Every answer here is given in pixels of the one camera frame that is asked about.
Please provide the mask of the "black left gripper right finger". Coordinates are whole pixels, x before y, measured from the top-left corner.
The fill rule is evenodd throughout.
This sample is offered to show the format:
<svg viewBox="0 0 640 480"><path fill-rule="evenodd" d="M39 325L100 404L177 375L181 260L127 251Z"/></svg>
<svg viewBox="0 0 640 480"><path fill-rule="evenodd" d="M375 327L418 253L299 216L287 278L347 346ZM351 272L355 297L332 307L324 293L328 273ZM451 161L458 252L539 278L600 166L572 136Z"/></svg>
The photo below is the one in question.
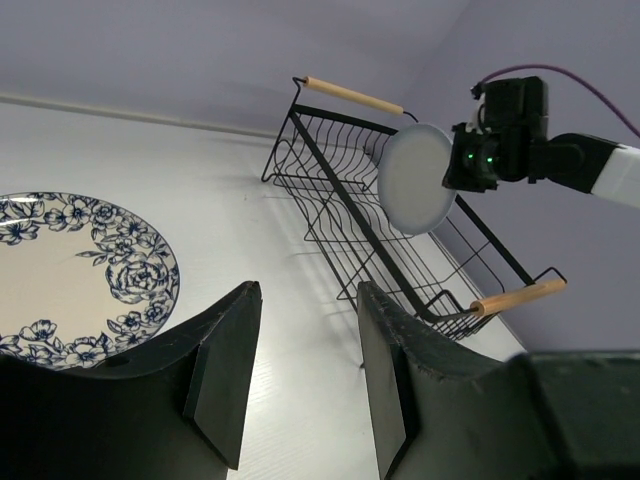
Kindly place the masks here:
<svg viewBox="0 0 640 480"><path fill-rule="evenodd" d="M358 326L383 479L635 479L635 352L481 355L372 282Z"/></svg>

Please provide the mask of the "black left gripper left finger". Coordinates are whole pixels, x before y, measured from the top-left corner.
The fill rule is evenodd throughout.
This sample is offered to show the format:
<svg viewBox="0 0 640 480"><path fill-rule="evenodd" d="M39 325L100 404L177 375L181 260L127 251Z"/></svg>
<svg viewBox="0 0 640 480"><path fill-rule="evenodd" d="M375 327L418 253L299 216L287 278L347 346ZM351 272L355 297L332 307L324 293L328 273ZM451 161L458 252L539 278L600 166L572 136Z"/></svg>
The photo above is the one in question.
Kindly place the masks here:
<svg viewBox="0 0 640 480"><path fill-rule="evenodd" d="M239 466L262 292L211 307L99 366L1 360L5 479L223 479Z"/></svg>

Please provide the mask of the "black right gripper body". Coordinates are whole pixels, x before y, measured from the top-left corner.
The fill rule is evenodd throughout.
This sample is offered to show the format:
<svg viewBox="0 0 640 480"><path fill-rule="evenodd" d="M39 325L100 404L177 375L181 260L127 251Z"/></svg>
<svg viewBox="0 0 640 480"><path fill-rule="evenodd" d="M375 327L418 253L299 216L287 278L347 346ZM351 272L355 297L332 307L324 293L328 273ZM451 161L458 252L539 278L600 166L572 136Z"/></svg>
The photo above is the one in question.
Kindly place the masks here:
<svg viewBox="0 0 640 480"><path fill-rule="evenodd" d="M500 181L518 182L527 177L531 134L515 126L469 130L460 123L452 127L453 143L442 186L450 190L484 193L496 190Z"/></svg>

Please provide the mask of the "pale blue plain plate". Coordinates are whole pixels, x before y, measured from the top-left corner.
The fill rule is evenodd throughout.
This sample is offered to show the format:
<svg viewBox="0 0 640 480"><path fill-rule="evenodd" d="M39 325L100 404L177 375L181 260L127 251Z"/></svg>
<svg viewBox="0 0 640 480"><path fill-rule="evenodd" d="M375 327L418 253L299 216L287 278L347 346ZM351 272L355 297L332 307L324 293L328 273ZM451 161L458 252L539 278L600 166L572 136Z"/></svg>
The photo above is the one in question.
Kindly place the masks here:
<svg viewBox="0 0 640 480"><path fill-rule="evenodd" d="M378 164L377 193L399 232L429 233L449 214L456 192L442 182L451 149L447 134L427 123L406 127L387 142Z"/></svg>

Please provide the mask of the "blue floral white plate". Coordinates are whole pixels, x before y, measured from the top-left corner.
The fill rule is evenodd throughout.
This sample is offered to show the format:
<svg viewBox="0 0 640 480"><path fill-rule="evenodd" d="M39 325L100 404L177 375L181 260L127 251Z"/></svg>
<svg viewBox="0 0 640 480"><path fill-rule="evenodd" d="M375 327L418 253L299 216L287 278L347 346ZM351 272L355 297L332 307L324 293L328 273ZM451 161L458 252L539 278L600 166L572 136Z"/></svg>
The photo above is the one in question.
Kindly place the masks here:
<svg viewBox="0 0 640 480"><path fill-rule="evenodd" d="M2 197L2 355L97 366L155 336L179 290L168 242L131 211L62 192Z"/></svg>

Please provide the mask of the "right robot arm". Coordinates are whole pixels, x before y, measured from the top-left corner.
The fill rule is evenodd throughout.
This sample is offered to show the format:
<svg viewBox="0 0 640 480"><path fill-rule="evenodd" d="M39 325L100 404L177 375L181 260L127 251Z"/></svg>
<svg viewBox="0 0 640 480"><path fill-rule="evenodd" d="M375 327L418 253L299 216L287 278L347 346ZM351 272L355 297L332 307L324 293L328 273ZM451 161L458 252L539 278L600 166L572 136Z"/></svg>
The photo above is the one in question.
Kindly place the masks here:
<svg viewBox="0 0 640 480"><path fill-rule="evenodd" d="M639 206L639 150L591 135L551 140L524 127L498 132L454 128L446 188L483 193L499 183L548 180L604 200Z"/></svg>

